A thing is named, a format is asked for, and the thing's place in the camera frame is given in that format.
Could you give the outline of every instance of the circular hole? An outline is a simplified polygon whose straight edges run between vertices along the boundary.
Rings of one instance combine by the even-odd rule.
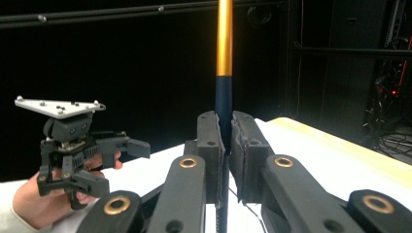
[[[259,145],[259,144],[260,144],[260,141],[253,139],[253,140],[250,142],[250,144],[252,144],[252,145]]]
[[[380,200],[370,199],[370,203],[378,208],[386,208],[385,203]]]
[[[275,163],[280,167],[292,167],[293,166],[293,161],[285,157],[276,158]]]
[[[328,219],[324,221],[324,226],[330,232],[337,232],[337,233],[343,232],[343,226],[335,220]]]
[[[122,205],[124,205],[122,200],[116,200],[110,204],[110,206],[115,209],[120,208]]]
[[[183,164],[186,165],[186,166],[191,166],[191,165],[194,164],[194,162],[193,162],[193,160],[185,160],[185,161],[183,161]]]
[[[291,164],[291,162],[289,160],[287,160],[286,158],[281,158],[279,159],[279,163],[283,164],[283,165],[289,165]]]
[[[183,224],[178,220],[171,220],[167,223],[166,232],[167,233],[179,233],[183,231]]]

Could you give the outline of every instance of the pole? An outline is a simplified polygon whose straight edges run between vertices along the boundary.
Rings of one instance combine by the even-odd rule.
[[[219,233],[227,231],[228,157],[230,155],[232,119],[232,12],[232,0],[219,0],[215,112],[220,120],[219,126],[225,148],[220,193],[216,206],[216,231]]]

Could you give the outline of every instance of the black background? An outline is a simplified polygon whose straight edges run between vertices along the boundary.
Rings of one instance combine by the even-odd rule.
[[[34,5],[2,14],[42,10]],[[277,108],[279,25],[274,14],[254,28],[247,10],[234,11],[233,109],[269,120]],[[153,152],[195,139],[197,116],[214,110],[216,26],[213,10],[0,30],[1,181],[28,178],[40,165],[48,118],[16,107],[18,95],[98,100],[107,110],[93,116],[91,130],[124,130]]]

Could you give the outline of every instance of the white table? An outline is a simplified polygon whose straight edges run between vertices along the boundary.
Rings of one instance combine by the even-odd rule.
[[[257,125],[275,153],[297,158],[329,193],[348,200],[358,189],[373,189],[389,196],[412,211],[412,166],[359,147],[289,118],[269,122],[256,119]],[[136,159],[121,170],[107,169],[111,191],[129,190],[140,196],[164,183],[172,161],[183,155],[184,145],[152,154],[151,159]],[[230,188],[236,193],[234,180]],[[260,216],[260,205],[249,209],[237,203],[229,191],[227,232],[264,232],[253,210]],[[74,212],[57,222],[52,232],[76,232],[91,209]],[[206,232],[215,232],[215,207],[206,207]]]

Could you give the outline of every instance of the human hand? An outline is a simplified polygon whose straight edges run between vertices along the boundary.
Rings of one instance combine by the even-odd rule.
[[[122,163],[119,161],[121,153],[118,151],[114,154],[115,167],[120,169]],[[92,159],[85,162],[88,169],[94,169],[102,165],[101,155],[96,155]],[[91,173],[104,177],[99,171],[91,171]],[[37,186],[37,176],[39,173],[30,178],[27,183],[22,185],[15,194],[13,199],[13,207],[16,214],[24,219],[32,227],[41,229],[53,222],[61,219],[70,212],[70,199],[63,189],[52,190],[46,196],[40,196]],[[61,176],[61,170],[52,171],[53,178]],[[95,200],[95,197],[88,196],[81,192],[76,193],[76,197],[81,204],[88,204]]]

